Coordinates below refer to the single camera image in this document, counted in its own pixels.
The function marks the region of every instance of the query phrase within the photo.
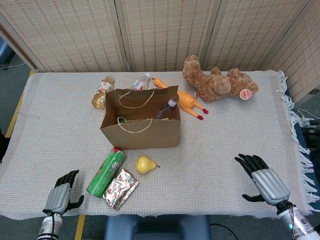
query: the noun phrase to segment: yellow pear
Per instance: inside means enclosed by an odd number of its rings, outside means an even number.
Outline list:
[[[135,164],[135,169],[140,174],[146,174],[147,172],[155,169],[156,167],[157,163],[147,156],[139,157]]]

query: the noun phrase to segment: paper bag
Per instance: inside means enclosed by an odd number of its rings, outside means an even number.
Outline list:
[[[158,149],[176,147],[180,139],[178,106],[158,111],[169,99],[178,102],[178,86],[163,89],[115,89],[105,95],[105,116],[101,131],[120,150]]]

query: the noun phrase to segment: teddy bear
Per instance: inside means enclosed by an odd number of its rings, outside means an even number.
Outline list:
[[[223,75],[218,67],[211,69],[210,75],[205,75],[195,55],[186,58],[183,63],[183,78],[197,88],[197,95],[203,101],[217,101],[224,97],[248,99],[258,92],[258,85],[245,73],[237,68]]]

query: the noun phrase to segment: white tablecloth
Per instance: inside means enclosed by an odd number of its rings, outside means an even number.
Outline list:
[[[167,85],[193,93],[181,72],[151,72]],[[291,191],[291,200],[309,213],[306,179],[294,140],[288,109],[282,101],[280,75],[275,71],[248,72],[259,86],[245,101],[231,97],[203,103],[209,111],[199,120],[182,109],[178,147],[124,151],[123,167],[140,182],[119,211],[86,188],[112,146],[101,133],[104,111],[91,100],[100,81],[115,78],[116,88],[128,88],[143,73],[36,73],[29,78],[8,151],[0,168],[0,214],[12,219],[44,216],[50,190],[69,171],[80,172],[71,201],[84,194],[78,209],[66,215],[224,214],[275,217],[266,203],[250,203],[242,194],[258,190],[234,157],[259,155]],[[146,175],[135,169],[148,155],[161,168]]]

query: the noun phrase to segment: yellow rubber chicken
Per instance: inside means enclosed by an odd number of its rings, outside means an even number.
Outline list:
[[[168,86],[165,85],[159,78],[152,78],[152,80],[153,80],[153,83],[154,83],[156,86],[158,86],[159,88],[161,88],[161,89],[165,89],[165,88],[168,87]],[[200,109],[204,112],[204,114],[208,114],[208,113],[209,113],[208,110],[205,109],[203,106],[201,106],[201,105],[195,100],[195,98],[194,98],[192,95],[190,95],[190,94],[188,94],[188,93],[186,93],[186,92],[184,92],[184,91],[180,91],[180,90],[178,90],[178,95],[179,95],[180,107],[181,107],[183,110],[185,110],[188,114],[191,114],[191,115],[195,116],[196,118],[198,118],[198,119],[200,119],[200,120],[203,120],[203,119],[204,119],[203,116],[196,114],[196,113],[192,110],[193,106],[196,106],[197,108],[200,108]]]

